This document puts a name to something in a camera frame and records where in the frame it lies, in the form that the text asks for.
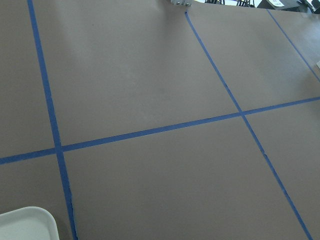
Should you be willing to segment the cream plastic tray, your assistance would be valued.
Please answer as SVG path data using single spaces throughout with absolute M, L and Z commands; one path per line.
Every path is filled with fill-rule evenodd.
M 28 206 L 0 215 L 2 240 L 58 240 L 55 218 L 46 209 Z

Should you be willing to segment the black box with label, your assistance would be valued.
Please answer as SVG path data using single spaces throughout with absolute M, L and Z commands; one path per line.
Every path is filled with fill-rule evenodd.
M 262 0 L 257 8 L 268 10 L 279 10 L 298 12 L 300 4 L 296 0 Z

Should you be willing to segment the aluminium frame post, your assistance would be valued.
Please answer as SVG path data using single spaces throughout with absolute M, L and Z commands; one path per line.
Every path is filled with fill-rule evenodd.
M 189 7 L 192 5 L 193 0 L 170 0 L 170 3 L 174 6 L 185 6 Z

